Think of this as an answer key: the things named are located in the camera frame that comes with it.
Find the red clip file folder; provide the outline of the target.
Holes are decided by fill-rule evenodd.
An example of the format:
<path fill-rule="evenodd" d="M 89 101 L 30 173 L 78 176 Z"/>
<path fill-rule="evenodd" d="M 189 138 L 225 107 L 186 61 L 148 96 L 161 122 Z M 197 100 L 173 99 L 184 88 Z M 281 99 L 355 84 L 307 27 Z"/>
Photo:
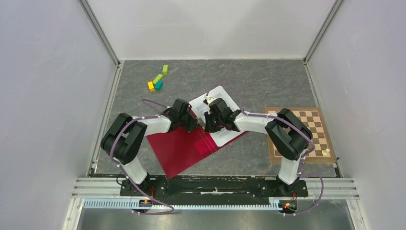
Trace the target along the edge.
<path fill-rule="evenodd" d="M 147 124 L 145 136 L 168 179 L 225 147 L 218 146 L 212 135 L 202 128 L 187 132 L 179 127 L 171 132 L 149 135 L 151 119 L 142 122 Z"/>

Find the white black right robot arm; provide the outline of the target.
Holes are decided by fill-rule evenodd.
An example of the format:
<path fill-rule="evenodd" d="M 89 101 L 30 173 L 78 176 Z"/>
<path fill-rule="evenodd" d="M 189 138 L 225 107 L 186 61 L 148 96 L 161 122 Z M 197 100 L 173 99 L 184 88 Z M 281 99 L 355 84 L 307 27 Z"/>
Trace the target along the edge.
<path fill-rule="evenodd" d="M 215 133 L 222 129 L 235 132 L 267 134 L 282 156 L 277 176 L 277 191 L 288 196 L 296 189 L 302 158 L 313 146 L 312 133 L 293 112 L 283 108 L 277 115 L 249 113 L 232 110 L 222 98 L 205 96 L 209 108 L 204 113 L 205 132 Z"/>

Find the printed text paper sheet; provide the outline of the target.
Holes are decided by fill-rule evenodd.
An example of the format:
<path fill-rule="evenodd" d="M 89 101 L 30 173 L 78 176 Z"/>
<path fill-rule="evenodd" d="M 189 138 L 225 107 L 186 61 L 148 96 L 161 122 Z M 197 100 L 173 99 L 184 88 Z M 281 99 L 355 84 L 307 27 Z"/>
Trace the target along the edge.
<path fill-rule="evenodd" d="M 189 101 L 189 104 L 191 104 L 192 106 L 192 112 L 197 118 L 201 119 L 203 122 L 205 122 L 204 112 L 208 112 L 209 110 L 208 105 L 206 105 L 203 102 L 205 99 L 204 95 L 205 93 Z M 214 98 L 222 98 L 226 102 L 227 106 L 231 108 L 232 111 L 239 109 L 239 106 L 226 92 L 223 86 L 216 86 L 214 89 L 210 90 L 208 96 Z M 227 143 L 229 143 L 230 141 L 234 140 L 235 138 L 238 138 L 239 136 L 245 134 L 245 132 L 229 131 L 226 130 L 225 128 L 222 128 L 220 131 L 215 133 L 205 133 L 204 131 L 203 133 L 207 134 L 207 138 L 210 141 L 212 140 L 214 142 L 215 147 L 222 147 Z"/>

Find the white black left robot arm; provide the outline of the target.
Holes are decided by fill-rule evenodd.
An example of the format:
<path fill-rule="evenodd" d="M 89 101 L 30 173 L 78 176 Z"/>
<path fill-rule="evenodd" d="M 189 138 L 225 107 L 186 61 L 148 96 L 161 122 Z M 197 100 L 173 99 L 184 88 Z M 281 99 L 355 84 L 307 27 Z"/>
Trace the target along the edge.
<path fill-rule="evenodd" d="M 192 114 L 192 105 L 183 99 L 176 99 L 173 106 L 165 106 L 156 115 L 131 116 L 120 113 L 104 134 L 100 148 L 121 169 L 132 190 L 140 196 L 150 190 L 146 180 L 147 171 L 138 159 L 138 152 L 144 137 L 170 133 L 178 128 L 191 132 L 202 127 L 199 119 Z"/>

